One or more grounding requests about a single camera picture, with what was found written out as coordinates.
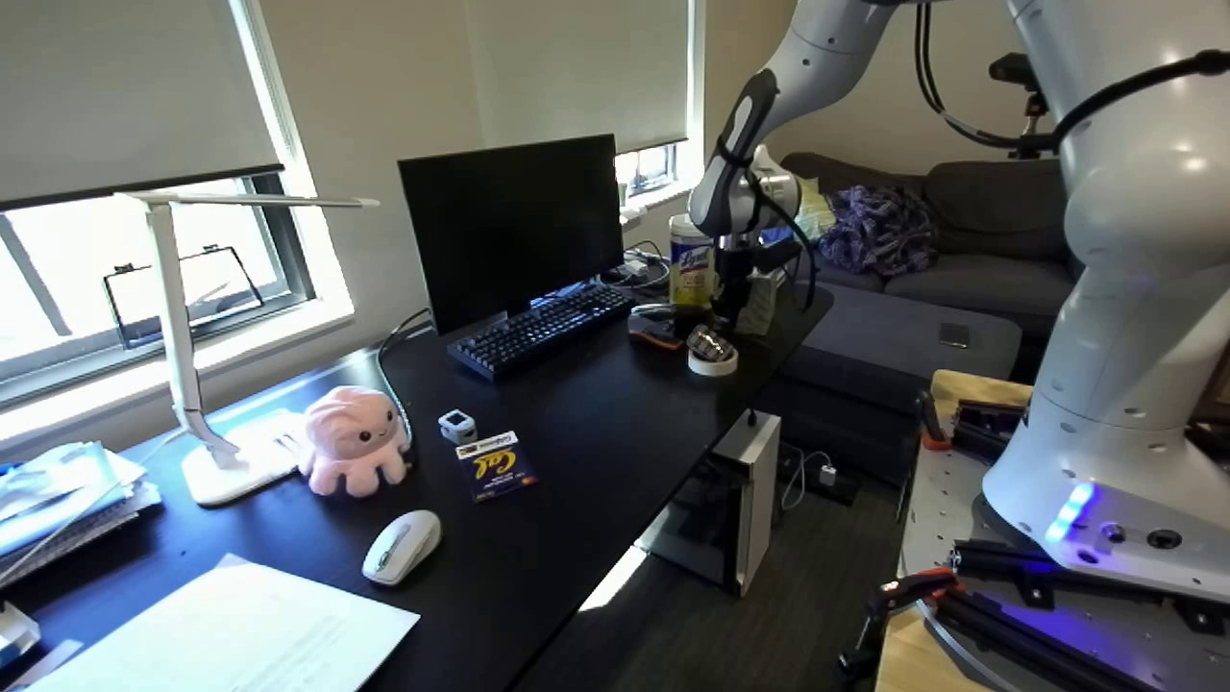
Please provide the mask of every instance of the white mouse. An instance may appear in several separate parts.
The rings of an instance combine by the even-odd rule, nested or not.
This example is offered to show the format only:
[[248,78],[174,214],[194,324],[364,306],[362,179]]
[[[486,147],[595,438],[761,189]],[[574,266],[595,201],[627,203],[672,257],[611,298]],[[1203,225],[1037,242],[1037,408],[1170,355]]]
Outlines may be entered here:
[[437,547],[441,521],[436,511],[408,511],[392,520],[369,555],[362,557],[362,575],[374,584],[401,584],[427,555]]

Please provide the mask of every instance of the pink octopus plush toy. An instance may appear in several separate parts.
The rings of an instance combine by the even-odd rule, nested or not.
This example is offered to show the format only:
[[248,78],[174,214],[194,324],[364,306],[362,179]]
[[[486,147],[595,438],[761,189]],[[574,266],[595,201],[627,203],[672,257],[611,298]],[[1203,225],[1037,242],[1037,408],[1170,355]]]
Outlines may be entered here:
[[338,385],[303,412],[313,452],[301,461],[314,494],[374,494],[408,475],[408,428],[379,388]]

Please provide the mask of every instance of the computer monitor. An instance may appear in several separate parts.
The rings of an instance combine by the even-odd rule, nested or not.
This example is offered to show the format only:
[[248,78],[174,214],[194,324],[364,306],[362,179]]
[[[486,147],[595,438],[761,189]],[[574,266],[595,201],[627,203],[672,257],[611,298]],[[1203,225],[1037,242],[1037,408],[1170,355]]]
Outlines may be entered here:
[[458,332],[623,262],[617,139],[401,161],[436,332]]

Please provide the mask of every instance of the computer tower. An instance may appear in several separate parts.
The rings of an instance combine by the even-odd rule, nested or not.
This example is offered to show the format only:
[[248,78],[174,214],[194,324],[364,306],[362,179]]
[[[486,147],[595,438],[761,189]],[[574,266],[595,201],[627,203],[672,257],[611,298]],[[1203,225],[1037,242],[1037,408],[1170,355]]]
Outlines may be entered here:
[[781,416],[743,412],[638,547],[743,597],[768,555],[778,458]]

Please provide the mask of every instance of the white desk lamp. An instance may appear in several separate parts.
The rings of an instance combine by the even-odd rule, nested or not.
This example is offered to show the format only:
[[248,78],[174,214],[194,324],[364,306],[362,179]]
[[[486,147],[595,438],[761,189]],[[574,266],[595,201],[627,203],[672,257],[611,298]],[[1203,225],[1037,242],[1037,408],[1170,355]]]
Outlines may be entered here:
[[199,385],[194,364],[194,332],[185,306],[185,271],[177,250],[174,207],[222,203],[222,207],[378,207],[378,201],[318,201],[318,196],[177,196],[177,191],[128,191],[146,203],[146,225],[153,234],[153,268],[162,285],[162,341],[169,361],[169,396],[180,428],[199,438],[185,458],[185,483],[196,505],[232,505],[256,493],[297,470],[290,452],[242,452],[232,438],[209,428],[199,408]]

